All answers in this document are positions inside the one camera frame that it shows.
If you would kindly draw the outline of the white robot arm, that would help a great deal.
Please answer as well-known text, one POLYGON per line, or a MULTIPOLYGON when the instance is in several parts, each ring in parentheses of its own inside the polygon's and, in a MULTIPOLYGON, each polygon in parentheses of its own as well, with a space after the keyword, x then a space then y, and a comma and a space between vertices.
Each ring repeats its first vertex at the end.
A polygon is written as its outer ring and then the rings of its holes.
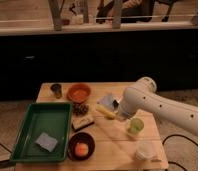
POLYGON ((117 114, 130 119, 141 109, 169 120, 198 136, 198 107, 161 97, 157 85, 150 77, 142 77, 127 86, 119 101, 117 114))

